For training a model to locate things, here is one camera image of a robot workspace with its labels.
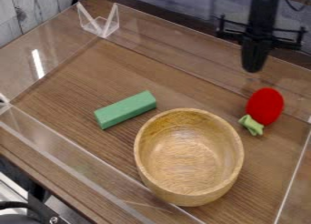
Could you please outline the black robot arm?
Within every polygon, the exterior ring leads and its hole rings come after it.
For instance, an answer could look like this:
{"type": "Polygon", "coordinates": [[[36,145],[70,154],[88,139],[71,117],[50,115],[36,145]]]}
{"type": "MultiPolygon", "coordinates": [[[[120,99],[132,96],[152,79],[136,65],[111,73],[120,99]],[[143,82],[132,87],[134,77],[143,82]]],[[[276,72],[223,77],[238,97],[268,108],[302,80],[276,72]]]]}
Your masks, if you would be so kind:
{"type": "Polygon", "coordinates": [[[279,0],[251,0],[247,23],[240,23],[220,15],[216,36],[238,41],[243,69],[256,73],[263,69],[270,52],[275,48],[300,50],[306,28],[276,27],[279,0]]]}

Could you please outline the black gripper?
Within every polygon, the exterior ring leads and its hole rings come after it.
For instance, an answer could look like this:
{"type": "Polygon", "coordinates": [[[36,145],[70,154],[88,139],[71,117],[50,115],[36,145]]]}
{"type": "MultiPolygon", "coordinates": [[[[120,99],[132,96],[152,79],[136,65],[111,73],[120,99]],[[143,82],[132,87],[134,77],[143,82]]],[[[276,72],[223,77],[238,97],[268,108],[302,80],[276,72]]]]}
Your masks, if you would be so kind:
{"type": "Polygon", "coordinates": [[[227,19],[226,15],[220,15],[218,20],[216,36],[222,39],[238,41],[242,44],[242,66],[250,73],[256,73],[263,69],[271,47],[290,50],[302,49],[303,38],[307,33],[303,26],[298,30],[271,28],[264,31],[263,29],[252,30],[247,24],[227,19]],[[228,29],[224,27],[226,24],[243,26],[244,30],[228,29]],[[296,37],[294,39],[279,37],[274,35],[275,32],[292,33],[296,37]]]}

